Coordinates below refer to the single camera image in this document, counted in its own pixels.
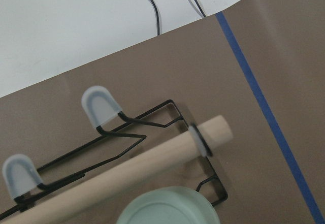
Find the green plastic cup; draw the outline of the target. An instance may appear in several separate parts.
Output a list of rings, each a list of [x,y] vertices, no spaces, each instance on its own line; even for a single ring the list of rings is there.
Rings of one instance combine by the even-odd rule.
[[[131,201],[117,223],[220,223],[212,204],[199,192],[170,186]]]

